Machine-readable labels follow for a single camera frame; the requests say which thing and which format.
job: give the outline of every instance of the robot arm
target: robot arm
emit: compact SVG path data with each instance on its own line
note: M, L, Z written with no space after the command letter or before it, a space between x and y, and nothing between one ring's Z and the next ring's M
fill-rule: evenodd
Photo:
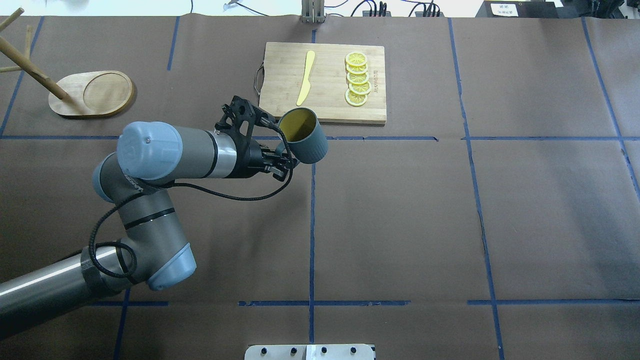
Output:
M279 190L288 184L297 165L288 145L283 154L251 138L254 126L284 138L273 116L238 96L223 111L215 131L163 122L124 129L117 151L93 173L93 185L104 200L118 204L112 212L118 211L127 236L97 249L90 244L78 255L0 284L0 340L140 282L162 290L189 277L195 259L166 190L174 180L271 172L279 181L289 174Z

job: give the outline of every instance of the gray cup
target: gray cup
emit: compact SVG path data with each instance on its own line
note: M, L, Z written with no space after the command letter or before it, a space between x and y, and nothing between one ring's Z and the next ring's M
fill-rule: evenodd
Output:
M329 149L318 116L311 109L295 108L282 115L278 127L289 142L291 152L300 162L313 164L322 160Z

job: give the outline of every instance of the black cable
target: black cable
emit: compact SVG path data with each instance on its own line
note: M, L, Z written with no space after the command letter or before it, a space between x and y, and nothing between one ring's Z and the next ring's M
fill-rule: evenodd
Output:
M425 3L417 3L417 4L416 4L412 9L411 9L411 11L409 12L409 16L407 16L407 17L411 17L411 15L413 15L413 11L414 11L418 6L420 6L420 5L424 6L424 11L423 11L423 13L427 12L427 4L425 4Z
M353 16L353 14L356 13L356 10L358 10L358 8L360 7L360 5L367 3L369 4L369 16L372 15L372 12L377 12L378 11L378 5L376 5L376 2L373 0L362 0L362 2L360 4L358 4L355 9L353 9L353 12L351 12L351 15L349 16Z
M279 127L277 126L273 126L270 129L276 131L279 135L280 138L282 139L282 142L284 143L284 147L287 150L287 158L289 159L289 163L291 165L293 165L293 157L291 156L291 150L289 148L289 142L287 141L287 138L284 136L284 134L282 133L282 130L280 130ZM190 184L190 183L170 183L166 186L160 186L161 188L192 188L192 189L196 189L196 190L200 190L201 192L205 192L211 195L215 195L218 197L223 197L225 199L230 199L230 200L238 200L238 201L258 201L258 200L264 200L264 199L268 199L274 195L276 195L277 193L281 192L282 190L284 190L284 188L287 187L287 185L289 185L289 183L291 182L291 178L293 177L293 167L291 167L291 169L289 169L289 176L287 177L287 180L285 181L285 183L279 187L278 189L276 189L274 192L268 194L268 195L264 195L264 196L260 196L260 197L238 197L238 196L233 196L233 195L227 195L225 193L219 193L219 192L215 192L213 190L207 189L207 188L203 188L202 186L198 186L195 184Z
M335 6L325 6L324 8L325 8L325 9L335 9L335 8L337 8L337 7L339 7L339 6L342 6L342 5L344 5L344 4L348 3L348 2L349 2L349 0L344 0L343 2L341 2L341 3L340 3L340 4L338 4L338 5L335 5Z
M261 13L261 12L255 11L254 9L252 9L252 8L250 8L250 7L248 7L248 6L242 5L241 3L236 3L236 5L242 6L243 8L245 8L245 9L247 9L247 10L249 10L249 11L252 11L252 12L258 13L258 14L260 14L260 15L269 16L269 15L267 15L267 14L265 14L265 13Z
M97 249L97 248L99 248L99 247L105 247L105 246L110 246L110 245L109 245L109 241L108 241L108 242L104 242L104 243L97 243L97 244L95 244L96 249ZM59 263L60 261L66 260L66 259L68 259L68 258L72 258L72 257L74 257L74 256L76 256L76 255L80 255L80 254L82 254L82 249L77 250L77 251L74 251L74 252L72 252L71 254L66 255L66 256L65 256L65 257L63 257L63 258L59 258L58 260L54 261L52 264Z
M428 17L436 17L436 8L438 8L438 13L440 12L440 7L438 4L434 3L433 0L429 3L429 7L427 8L427 16Z
M203 188L202 186L198 186L198 185L195 185L195 184L189 184L189 183L170 183L168 185L157 186L157 185L148 184L146 181L143 181L143 180L140 180L140 181L142 181L143 183L148 184L150 186L153 186L155 188L162 188L162 189L178 188L178 187L181 187L181 188L192 188L192 189L200 190L201 192L205 192L205 193L208 193L208 194L211 194L211 195L215 195L215 196L218 196L218 197L223 197L225 199L230 199L230 200L258 201L258 200L268 199L268 198L278 194L282 190L284 190L284 188L286 188L291 183L291 179L293 178L293 156L291 155L292 153L291 153L291 149L289 148L289 142L287 141L287 137L284 135L282 130L278 126L276 126L274 123L271 123L269 128L274 130L275 132L277 132L278 135L280 135L280 138L282 139L282 142L284 143L285 150L287 151L287 159L289 160L289 164L291 165L291 168L289 169L289 176L287 177L287 180L285 181L285 183L281 187L276 189L275 191L271 192L270 194L267 194L267 195L264 195L264 196L259 196L259 197L238 197L238 196L227 195L227 194L224 194L224 193L215 192L213 190L210 190L210 189L207 189L207 188ZM109 218L111 215L113 215L113 213L115 213L120 208L122 208L122 206L125 206L126 204L130 203L131 201L133 201L133 200L135 200L135 199L137 199L139 197L142 197L142 196L144 196L144 194L136 193L136 194L131 195L128 198L124 199L124 201L122 201L118 205L114 206L111 210L107 211L100 218L100 220L98 220L98 222L93 227L93 230L91 231L91 235L89 236L89 258L91 259L91 262L93 263L93 265L98 270L100 270L100 272L102 272L105 275L108 275L108 276L111 276L111 277L117 277L119 279L122 279L122 278L131 276L136 271L136 268L138 267L138 258L136 257L136 253L133 251L133 249L130 246L128 246L127 244L119 243L119 242L115 242L115 241L108 241L108 242L96 244L95 243L95 237L98 234L98 230L100 229L100 226L102 225L102 223L104 223L105 220L107 220L107 218ZM97 256L96 256L95 252L96 252L97 248L105 247L105 246L112 246L112 247L118 247L118 248L124 249L131 255L131 267L129 268L128 271L126 271L124 274L118 274L118 273L112 272L111 270L105 268L104 266L102 266L100 264L100 262L97 259ZM77 254L78 254L78 252L67 256L67 258L69 258L71 256L75 256Z
M117 204L116 206L114 206L111 210L107 211L101 218L100 220L98 220L98 222L95 224L95 226L93 227L93 230L91 231L91 235L89 236L89 258L91 259L91 262L93 263L93 265L100 270L100 272L102 272L105 275L111 276L111 277L117 277L119 279L123 279L126 277L131 276L135 271L136 268L138 267L138 259L136 258L136 253L133 251L133 249L128 246L127 244L124 243L118 243L115 241L109 241L106 243L100 243L99 246L95 244L95 237L96 235L98 235L98 230L100 229L100 226L102 225L102 223L107 220L107 218L109 218L113 213L115 213L116 211L118 211L122 206L125 206L126 204L130 203L133 200L136 200L139 197L144 196L144 194L142 193L136 193L133 194L131 196L129 196L128 198L124 199L124 201L122 201L121 203ZM131 267L129 268L129 270L124 273L124 274L118 274L115 272L112 272L111 270L105 268L104 266L102 266L100 264L100 262L98 261L97 256L95 255L95 251L98 247L102 247L102 246L113 246L113 247L119 247L121 249L125 249L129 255L131 255Z

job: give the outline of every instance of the wooden coaster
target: wooden coaster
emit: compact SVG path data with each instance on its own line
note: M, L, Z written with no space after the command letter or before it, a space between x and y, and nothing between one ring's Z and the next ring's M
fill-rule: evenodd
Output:
M134 87L120 71L93 71L72 74L58 82L67 96L62 100L49 94L49 107L66 117L108 117L131 103Z

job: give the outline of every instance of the blue joint cap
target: blue joint cap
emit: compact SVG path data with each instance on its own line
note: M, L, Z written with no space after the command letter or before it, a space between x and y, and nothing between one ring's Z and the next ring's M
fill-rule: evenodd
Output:
M160 121L136 121L118 139L122 172L144 180L161 179L175 170L182 157L182 138L175 127Z
M147 285L151 290L163 290L188 278L194 271L196 261L191 252L191 245L187 243L147 280Z
M104 158L104 160L102 160L102 162L100 163L100 165L98 165L95 170L93 171L93 175L92 175L92 183L93 183L93 189L95 190L95 192L100 195L100 197L102 197L102 200L106 201L106 202L110 202L112 204L114 204L114 201L111 200L111 198L109 198L107 196L107 194L104 193L104 190L102 189L102 185L100 184L100 172L102 171L102 166L104 165L104 162L107 161L107 159L109 158L109 156L113 155L114 153L112 152L111 154L109 154L106 158Z

